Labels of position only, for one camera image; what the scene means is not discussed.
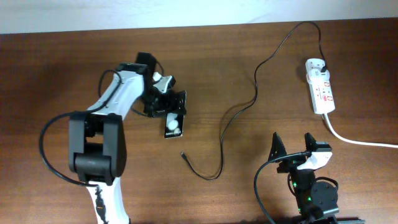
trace power strip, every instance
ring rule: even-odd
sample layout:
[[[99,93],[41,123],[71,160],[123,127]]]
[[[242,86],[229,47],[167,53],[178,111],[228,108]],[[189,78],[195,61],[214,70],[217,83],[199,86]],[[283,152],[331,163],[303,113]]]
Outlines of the power strip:
[[[307,82],[310,84],[313,110],[316,114],[330,113],[336,109],[330,87],[330,73],[321,72],[325,66],[322,59],[311,58],[305,62]]]
[[[398,145],[393,145],[393,144],[353,141],[343,138],[336,133],[336,131],[331,126],[328,117],[328,113],[335,110],[336,107],[335,107],[335,99],[331,94],[331,87],[329,81],[330,73],[325,68],[326,68],[325,61],[322,59],[311,58],[305,62],[305,69],[307,70],[307,81],[308,84],[310,85],[310,91],[311,91],[313,111],[316,114],[321,114],[323,116],[323,119],[325,119],[326,124],[328,125],[328,128],[332,132],[332,134],[334,134],[338,139],[351,144],[360,144],[363,146],[398,148]]]

